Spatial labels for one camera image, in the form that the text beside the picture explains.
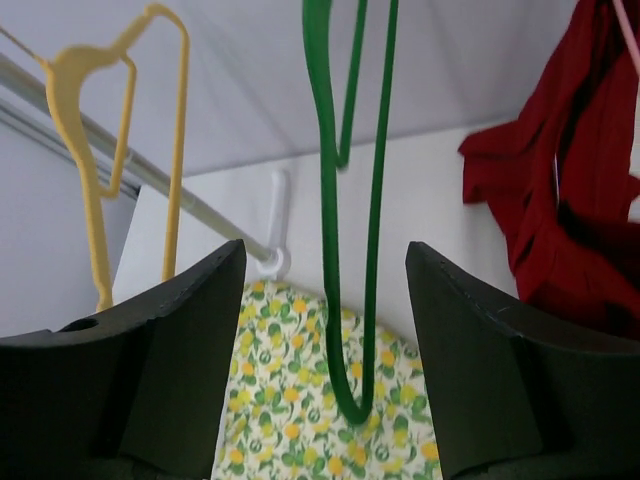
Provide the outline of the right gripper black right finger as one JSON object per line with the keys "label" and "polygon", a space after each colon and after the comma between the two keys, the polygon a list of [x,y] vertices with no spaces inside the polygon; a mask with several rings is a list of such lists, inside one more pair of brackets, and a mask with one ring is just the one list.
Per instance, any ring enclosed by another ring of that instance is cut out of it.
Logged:
{"label": "right gripper black right finger", "polygon": [[639,345],[560,320],[422,242],[409,294],[447,479],[635,479]]}

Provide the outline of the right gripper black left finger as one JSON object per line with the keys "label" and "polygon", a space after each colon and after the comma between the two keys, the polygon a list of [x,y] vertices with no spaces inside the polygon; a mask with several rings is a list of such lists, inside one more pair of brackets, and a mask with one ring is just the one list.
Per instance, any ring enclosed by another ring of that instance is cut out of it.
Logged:
{"label": "right gripper black left finger", "polygon": [[184,272],[58,331],[1,341],[5,479],[207,479],[246,252]]}

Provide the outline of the lemon print skirt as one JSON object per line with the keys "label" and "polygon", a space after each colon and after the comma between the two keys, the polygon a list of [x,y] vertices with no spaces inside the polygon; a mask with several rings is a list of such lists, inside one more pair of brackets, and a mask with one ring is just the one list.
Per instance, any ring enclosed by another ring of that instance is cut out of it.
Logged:
{"label": "lemon print skirt", "polygon": [[438,479],[441,467],[418,350],[376,331],[368,421],[340,413],[325,351],[324,302],[257,281],[242,296],[216,479]]}

